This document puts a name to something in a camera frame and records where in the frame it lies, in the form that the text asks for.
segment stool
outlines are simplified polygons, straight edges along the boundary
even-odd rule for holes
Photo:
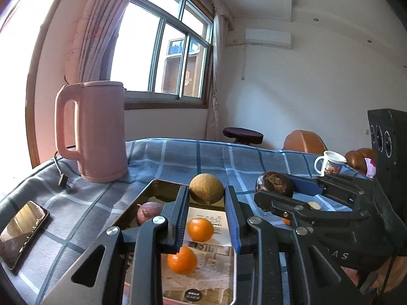
[[[240,127],[226,127],[223,129],[223,135],[235,139],[234,143],[250,145],[261,144],[263,142],[263,134],[255,130],[248,130]]]

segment kettle handle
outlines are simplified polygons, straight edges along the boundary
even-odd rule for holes
[[[69,101],[75,101],[79,104],[83,84],[65,85],[57,93],[55,99],[55,146],[59,154],[67,159],[78,161],[81,154],[78,150],[68,150],[65,145],[65,130],[64,130],[64,111],[65,106]]]

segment window frame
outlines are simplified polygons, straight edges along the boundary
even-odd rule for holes
[[[208,108],[209,101],[209,89],[212,78],[212,40],[213,40],[213,15],[207,10],[201,2],[197,4],[197,0],[182,0],[180,3],[180,12],[178,12],[178,18],[169,14],[162,8],[153,4],[148,0],[131,0],[130,3],[137,5],[138,7],[150,12],[160,18],[157,29],[157,35],[154,43],[154,52],[151,59],[148,91],[131,91],[127,90],[125,94],[125,109],[161,109],[161,108]],[[192,8],[203,20],[208,23],[206,30],[206,37],[208,41],[204,40],[198,33],[185,25],[181,20],[184,14],[185,6]],[[178,31],[185,35],[184,44],[181,53],[181,67],[178,74],[177,94],[156,93],[155,81],[157,75],[158,59],[161,50],[162,37],[164,34],[165,25],[168,24],[176,28]],[[100,70],[100,79],[109,80],[111,65],[113,61],[113,55],[115,50],[115,43],[119,36],[119,29],[121,21],[115,29],[111,42],[109,42],[105,55],[102,59],[102,65]],[[186,77],[186,68],[188,63],[189,46],[191,39],[194,39],[201,45],[201,49],[206,49],[203,56],[203,66],[201,70],[201,80],[199,82],[201,97],[190,97],[184,95],[184,83]]]

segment air conditioner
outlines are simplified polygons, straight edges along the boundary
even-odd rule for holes
[[[291,49],[291,33],[269,29],[246,29],[246,43]]]

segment curtain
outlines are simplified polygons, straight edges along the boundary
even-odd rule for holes
[[[69,84],[99,80],[100,63],[130,0],[88,0],[65,61]]]
[[[218,79],[219,63],[225,48],[227,35],[227,21],[220,13],[215,12],[213,21],[214,46],[213,46],[213,66],[212,66],[212,87],[210,91],[208,116],[206,118],[205,140],[219,141],[219,119],[218,119]]]
[[[215,9],[214,28],[214,49],[212,66],[212,88],[210,93],[208,116],[206,119],[205,140],[219,141],[219,119],[217,88],[219,78],[219,63],[225,47],[227,29],[233,30],[233,19],[223,0],[211,0]]]

